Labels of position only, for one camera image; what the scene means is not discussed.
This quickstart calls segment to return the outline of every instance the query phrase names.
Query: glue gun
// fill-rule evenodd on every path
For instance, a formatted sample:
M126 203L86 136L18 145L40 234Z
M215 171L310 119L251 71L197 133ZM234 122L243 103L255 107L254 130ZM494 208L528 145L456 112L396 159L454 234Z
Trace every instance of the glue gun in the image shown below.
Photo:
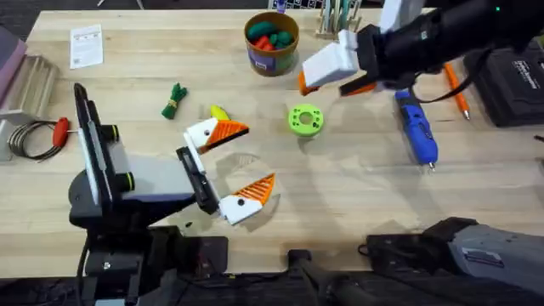
M431 126L423 108L408 91L399 91L394 97L399 105L406 137L410 140L417 163L429 165L431 170L434 170L434 165L439 159L439 147L434 141Z

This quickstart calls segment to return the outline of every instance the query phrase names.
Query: paper card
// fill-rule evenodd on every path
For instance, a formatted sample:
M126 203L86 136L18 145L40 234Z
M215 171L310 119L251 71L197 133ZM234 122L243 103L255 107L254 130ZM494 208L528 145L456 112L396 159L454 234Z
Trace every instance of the paper card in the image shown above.
M104 62L102 26L91 25L70 31L70 69Z

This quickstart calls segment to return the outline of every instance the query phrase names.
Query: yellow object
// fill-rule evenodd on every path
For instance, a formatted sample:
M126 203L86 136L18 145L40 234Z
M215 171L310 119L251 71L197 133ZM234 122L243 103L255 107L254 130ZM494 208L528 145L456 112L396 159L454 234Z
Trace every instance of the yellow object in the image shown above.
M210 108L210 113L212 114L212 117L216 117L218 120L230 120L227 112L217 105L212 105Z

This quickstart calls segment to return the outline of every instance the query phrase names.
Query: pencil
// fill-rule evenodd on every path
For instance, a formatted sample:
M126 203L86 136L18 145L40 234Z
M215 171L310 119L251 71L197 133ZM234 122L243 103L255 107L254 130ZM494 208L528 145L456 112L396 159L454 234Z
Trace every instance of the pencil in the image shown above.
M448 77L451 89L459 87L459 81L457 80L456 73L453 71L451 64L444 64L445 74ZM457 107L459 111L465 116L467 120L470 120L470 110L468 109L467 100L462 93L456 95Z

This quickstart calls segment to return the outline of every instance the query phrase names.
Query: green bundle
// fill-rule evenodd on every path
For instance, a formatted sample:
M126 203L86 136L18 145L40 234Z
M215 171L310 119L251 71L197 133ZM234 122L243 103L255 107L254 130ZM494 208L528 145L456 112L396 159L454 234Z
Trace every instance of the green bundle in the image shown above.
M187 95L187 88L182 88L179 83L175 84L172 88L172 94L167 106L162 110L162 115L168 120L172 120L176 116L178 110L178 104L184 96Z

